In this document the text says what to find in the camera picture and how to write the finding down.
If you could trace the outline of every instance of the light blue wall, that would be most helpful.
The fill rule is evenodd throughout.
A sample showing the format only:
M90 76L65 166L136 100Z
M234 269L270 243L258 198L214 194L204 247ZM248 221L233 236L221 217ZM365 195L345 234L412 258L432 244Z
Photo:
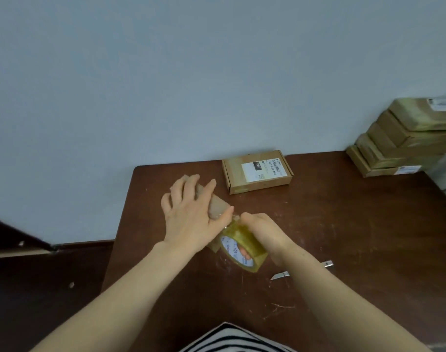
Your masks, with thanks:
M0 220L113 238L137 165L342 150L434 95L446 0L0 0Z

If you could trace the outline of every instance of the stack of cardboard boxes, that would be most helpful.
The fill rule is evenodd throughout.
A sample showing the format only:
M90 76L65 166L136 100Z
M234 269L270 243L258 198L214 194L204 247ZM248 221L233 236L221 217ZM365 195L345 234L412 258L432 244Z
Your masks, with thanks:
M427 170L446 154L446 99L396 99L347 154L364 177Z

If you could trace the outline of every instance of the striped shirt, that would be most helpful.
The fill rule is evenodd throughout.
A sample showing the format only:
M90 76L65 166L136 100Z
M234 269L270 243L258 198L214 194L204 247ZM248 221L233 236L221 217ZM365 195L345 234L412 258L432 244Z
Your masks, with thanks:
M293 349L256 335L228 322L192 342L180 352L295 352Z

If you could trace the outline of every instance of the tape roll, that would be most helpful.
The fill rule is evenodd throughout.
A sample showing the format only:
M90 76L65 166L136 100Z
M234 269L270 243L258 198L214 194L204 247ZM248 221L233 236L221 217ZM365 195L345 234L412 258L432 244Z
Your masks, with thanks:
M249 272L257 272L264 260L267 258L267 251L261 243L254 237L254 234L239 222L236 216L232 222L218 235L220 245L229 258L241 268ZM239 247L243 247L252 259L246 259Z

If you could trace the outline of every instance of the dark brown table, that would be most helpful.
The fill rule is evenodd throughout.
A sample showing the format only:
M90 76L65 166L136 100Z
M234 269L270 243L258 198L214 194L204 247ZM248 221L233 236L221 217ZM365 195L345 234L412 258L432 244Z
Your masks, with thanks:
M425 343L446 342L446 196L425 173L362 178L343 152L287 156L290 185L228 195L221 161L138 166L103 290L165 234L160 200L183 174L216 178L238 213L265 212L300 246ZM223 321L299 351L333 350L290 278L205 248L156 302L132 351L177 351Z

